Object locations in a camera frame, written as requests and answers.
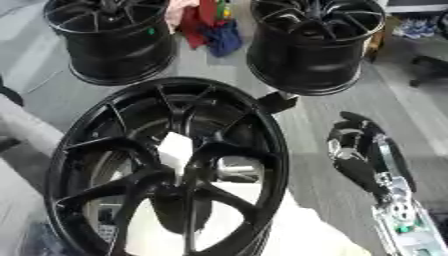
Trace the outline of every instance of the gray carpet floor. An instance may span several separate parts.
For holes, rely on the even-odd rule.
[[[192,51],[178,37],[178,57],[160,76],[216,79],[254,97],[272,91],[245,64],[254,31],[248,3],[235,1],[234,7],[245,41],[242,49],[216,59],[205,48]],[[0,70],[6,85],[24,96],[30,112],[65,131],[82,113],[120,87],[95,87],[70,74],[63,42],[43,22],[41,7],[34,5],[0,19]],[[361,79],[353,88],[331,96],[300,97],[295,108],[276,115],[288,141],[290,190],[297,203],[316,209],[325,221],[373,255],[384,255],[372,225],[373,200],[332,168],[325,138],[342,110],[371,117],[401,146],[417,181],[418,199],[428,205],[448,206],[448,86],[443,81],[420,89],[408,86],[419,73],[410,64],[414,55],[440,55],[447,50],[448,43],[441,39],[390,38],[375,64],[362,63]],[[48,162],[45,157],[26,145],[4,157],[42,191]]]

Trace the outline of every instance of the black wheel rim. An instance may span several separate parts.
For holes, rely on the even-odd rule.
[[[147,112],[148,106],[152,106],[151,113]],[[152,115],[152,119],[140,120],[142,113]],[[217,129],[201,127],[203,124]],[[249,133],[240,125],[249,133],[258,133],[252,142],[262,143],[247,145],[248,141],[241,138]],[[190,136],[195,142],[195,153],[182,185],[176,188],[171,185],[172,172],[160,164],[155,150],[160,136],[167,131]],[[92,188],[88,181],[92,175],[89,163],[98,163],[99,157],[108,151],[129,159],[132,172]],[[255,205],[212,184],[216,176],[210,174],[225,156],[248,157],[264,166],[265,178]],[[266,240],[266,230],[283,197],[287,177],[288,154],[282,133],[255,99],[217,81],[159,79],[115,93],[73,125],[54,153],[45,202],[54,230],[75,251],[83,255],[127,255],[123,251],[126,228],[138,204],[167,188],[175,189],[184,207],[184,255],[256,255]],[[115,242],[108,244],[89,225],[83,207],[94,199],[115,195],[124,200],[115,216]],[[195,211],[199,203],[211,201],[238,210],[244,221],[219,243],[197,251],[194,220],[199,213]],[[248,253],[248,248],[255,252]]]
[[[76,34],[113,33],[155,22],[167,7],[163,0],[52,0],[44,16],[56,31]]]
[[[96,85],[147,80],[175,56],[167,0],[50,0],[44,17],[65,38],[70,70]]]
[[[304,44],[362,40],[381,29],[385,17],[370,0],[254,0],[252,15],[260,25]]]

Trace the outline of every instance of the red cloth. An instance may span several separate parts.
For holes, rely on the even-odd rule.
[[[205,37],[198,31],[201,25],[199,9],[197,7],[186,7],[180,23],[180,29],[193,49],[205,44]]]
[[[215,25],[216,9],[215,0],[199,0],[199,16],[209,27]]]
[[[203,25],[213,27],[216,17],[215,0],[200,0],[199,7],[186,7],[180,23],[180,29],[193,49],[206,43],[205,37],[199,32]]]

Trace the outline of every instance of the rim lip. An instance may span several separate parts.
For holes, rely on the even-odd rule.
[[[96,79],[94,77],[78,72],[76,68],[73,66],[72,62],[69,63],[69,70],[79,80],[97,86],[113,87],[113,86],[134,85],[142,83],[147,81],[151,77],[157,76],[158,74],[166,70],[173,63],[177,55],[177,48],[175,39],[172,37],[170,38],[171,38],[170,54],[166,57],[165,60],[160,62],[159,65],[146,70],[142,74],[127,76],[119,79]]]
[[[286,36],[286,37],[290,36],[288,33],[284,32],[274,26],[269,25],[262,20],[262,17],[260,17],[260,15],[258,14],[258,11],[256,10],[257,2],[258,2],[258,0],[251,1],[250,11],[251,11],[252,16],[254,17],[255,21],[257,22],[258,26],[262,26],[264,29],[278,33],[282,36]],[[384,27],[384,25],[386,24],[386,12],[377,2],[375,2],[373,0],[362,0],[362,2],[365,2],[369,5],[375,6],[378,9],[378,13],[381,14],[381,17],[382,17],[380,22],[378,22],[378,25],[374,29],[370,30],[368,33],[365,33],[365,34],[359,35],[359,36],[355,36],[355,37],[351,37],[351,38],[342,38],[342,39],[336,39],[336,40],[332,40],[332,41],[331,40],[328,40],[328,41],[314,40],[314,41],[309,41],[309,42],[303,43],[303,42],[296,42],[295,40],[291,40],[291,41],[293,41],[293,43],[290,43],[290,44],[297,45],[297,46],[337,45],[340,43],[352,43],[354,41],[364,40],[364,39],[372,36],[373,34],[378,32],[380,29],[382,29]]]
[[[57,209],[55,208],[54,204],[54,201],[57,200],[57,198],[54,198],[53,195],[56,194],[55,192],[57,191],[59,186],[59,184],[55,184],[54,181],[60,180],[58,176],[60,176],[62,171],[62,165],[65,162],[64,148],[66,144],[72,139],[71,138],[72,134],[77,132],[82,126],[85,125],[86,122],[92,121],[98,115],[100,108],[103,107],[106,102],[109,102],[113,99],[120,99],[120,100],[126,99],[127,94],[132,95],[134,91],[139,90],[147,91],[159,84],[170,84],[181,82],[208,84],[215,87],[219,87],[220,89],[223,89],[226,92],[234,94],[235,97],[237,97],[237,99],[241,100],[241,102],[248,103],[251,106],[255,106],[254,113],[258,116],[260,121],[262,121],[263,125],[265,125],[265,128],[269,136],[271,137],[270,139],[272,140],[273,144],[272,147],[275,149],[273,151],[277,151],[276,153],[278,153],[279,155],[279,160],[277,161],[278,162],[277,168],[276,170],[274,170],[275,173],[277,173],[278,181],[276,182],[276,184],[273,184],[272,188],[275,193],[267,198],[263,210],[260,210],[260,214],[257,215],[255,223],[250,228],[250,233],[240,235],[241,239],[236,239],[238,238],[237,237],[238,233],[233,232],[227,235],[227,237],[224,240],[221,240],[217,244],[203,251],[195,252],[191,255],[194,256],[223,255],[222,252],[220,252],[221,249],[225,247],[223,246],[223,242],[224,241],[230,242],[232,240],[237,241],[237,243],[235,244],[235,246],[232,246],[231,249],[229,248],[229,251],[231,251],[231,255],[232,254],[237,255],[238,253],[243,252],[249,244],[251,244],[254,240],[256,240],[259,237],[259,235],[263,231],[265,231],[266,227],[271,223],[271,220],[274,214],[276,213],[277,209],[279,208],[283,195],[286,191],[289,175],[288,149],[286,146],[286,141],[283,137],[283,133],[280,127],[278,126],[277,122],[275,121],[275,119],[268,112],[266,112],[262,108],[262,106],[259,103],[257,103],[257,100],[254,99],[252,96],[228,84],[215,80],[194,78],[194,77],[161,78],[147,81],[139,85],[127,87],[121,91],[118,91],[106,97],[104,100],[102,100],[97,105],[88,110],[83,116],[81,116],[75,122],[75,124],[68,130],[66,135],[63,137],[57,149],[54,151],[52,160],[50,162],[50,168],[48,169],[45,177],[44,203],[47,210],[47,214],[50,219],[52,229],[71,249],[74,249],[75,251],[80,252],[83,255],[92,255],[91,252],[84,250],[84,248],[80,244],[78,244],[76,240],[73,239],[73,237],[69,234],[65,225],[63,225],[61,220],[59,219]],[[244,224],[241,224],[240,227],[243,227],[242,231],[248,230],[248,227],[246,227],[246,225]]]
[[[333,86],[325,87],[325,88],[319,88],[315,86],[285,86],[284,84],[279,84],[275,81],[274,77],[267,76],[260,72],[257,68],[257,66],[254,64],[252,58],[249,56],[249,54],[246,57],[246,63],[249,67],[249,70],[252,72],[252,74],[258,78],[263,83],[277,89],[280,91],[298,94],[302,96],[326,96],[326,95],[332,95],[339,92],[343,92],[345,90],[350,89],[352,86],[358,82],[359,78],[361,77],[361,64],[358,66],[358,70],[356,71],[356,74],[347,82],[342,84],[335,84]]]
[[[160,5],[160,10],[157,11],[156,14],[154,14],[153,16],[149,17],[148,19],[138,23],[138,24],[133,24],[130,26],[126,26],[126,27],[122,27],[122,28],[117,28],[117,29],[113,29],[113,30],[106,30],[106,31],[92,31],[92,32],[81,32],[81,31],[74,31],[74,30],[70,30],[70,29],[65,29],[65,28],[61,28],[58,25],[55,25],[54,22],[52,22],[50,20],[50,18],[48,17],[47,13],[51,12],[52,10],[50,10],[50,4],[55,3],[59,0],[50,0],[48,1],[42,11],[42,14],[44,16],[45,21],[47,22],[47,24],[54,29],[55,31],[59,32],[59,33],[64,33],[64,34],[71,34],[71,35],[108,35],[108,34],[113,34],[113,33],[120,33],[126,30],[132,30],[132,29],[140,29],[141,27],[146,27],[147,25],[149,25],[149,23],[156,23],[159,22],[160,20],[165,18],[165,11],[168,9],[168,5],[169,5],[169,1],[165,0],[164,3],[162,5]]]

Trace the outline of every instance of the white cloth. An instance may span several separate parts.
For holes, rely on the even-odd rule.
[[[165,13],[165,21],[171,34],[174,34],[176,28],[180,25],[184,9],[188,6],[199,6],[199,0],[170,0]]]
[[[256,201],[260,191],[259,184],[214,185],[251,203]],[[242,217],[235,209],[214,202],[211,218],[196,237],[197,249],[203,250],[220,241],[235,230],[241,221]],[[183,252],[183,238],[167,232],[159,224],[151,203],[144,201],[129,225],[126,251],[138,256],[178,256]],[[289,255],[370,256],[370,253],[323,222],[313,209],[299,207],[287,192],[274,218],[262,256]]]

